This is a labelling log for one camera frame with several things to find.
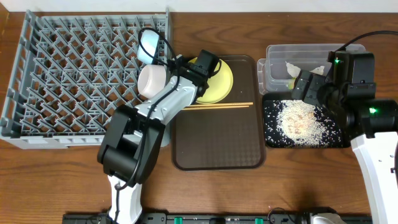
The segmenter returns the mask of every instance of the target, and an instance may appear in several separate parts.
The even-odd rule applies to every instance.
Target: wood surface
[[[24,13],[10,13],[0,43],[0,105],[23,18]],[[398,30],[398,14],[178,13],[172,18],[176,53],[195,56],[207,49],[255,60],[265,57],[270,44],[345,43],[373,30]],[[377,96],[398,100],[398,37],[368,37],[359,43],[375,54]],[[1,141],[0,222],[61,223],[67,212],[109,208],[111,187],[96,161],[97,151],[98,146],[21,150]],[[272,207],[297,211],[314,206],[370,213],[350,148],[268,148],[258,169],[183,172],[172,164],[168,146],[143,186],[141,202],[146,210],[170,213],[267,214]]]
[[[7,9],[0,3],[0,40],[4,33],[4,28],[8,21],[9,12]]]

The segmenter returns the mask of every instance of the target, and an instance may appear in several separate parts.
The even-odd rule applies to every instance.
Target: plastic tray
[[[286,62],[303,70],[313,70],[325,66],[323,74],[327,74],[331,64],[326,61],[328,53],[336,50],[342,44],[285,44],[270,45],[267,48],[267,59],[257,62],[259,91],[265,94],[269,91],[290,91],[292,77],[287,73]],[[347,50],[365,51],[360,44],[351,44]]]
[[[27,11],[0,120],[1,139],[22,149],[99,145],[113,111],[141,103],[137,33],[171,40],[169,13],[36,17]],[[169,58],[159,41],[157,57]],[[125,137],[138,142],[139,136]],[[162,145],[169,142],[166,135]]]
[[[172,158],[181,170],[252,169],[266,159],[256,64],[246,55],[220,56],[234,83],[219,103],[253,102],[248,108],[181,111],[175,117]]]

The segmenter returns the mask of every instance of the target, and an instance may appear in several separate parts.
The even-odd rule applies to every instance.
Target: dish rack
[[[143,98],[137,79],[141,27],[171,43],[169,12],[123,16],[45,16],[27,11],[0,119],[0,138],[21,149],[100,145],[120,105]],[[159,41],[157,58],[170,58]],[[140,137],[125,133],[138,142]],[[169,143],[165,133],[162,145]]]

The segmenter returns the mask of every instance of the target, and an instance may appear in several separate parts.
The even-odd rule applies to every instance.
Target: brown tray
[[[220,59],[231,68],[234,82],[219,103],[254,105],[179,112],[174,121],[172,157],[181,170],[250,169],[266,159],[256,64],[245,55]]]

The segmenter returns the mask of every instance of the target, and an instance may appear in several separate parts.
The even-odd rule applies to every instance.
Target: wooden chopsticks
[[[248,108],[253,102],[247,103],[213,103],[205,105],[190,105],[182,110],[213,110],[213,109],[232,109],[232,108]]]

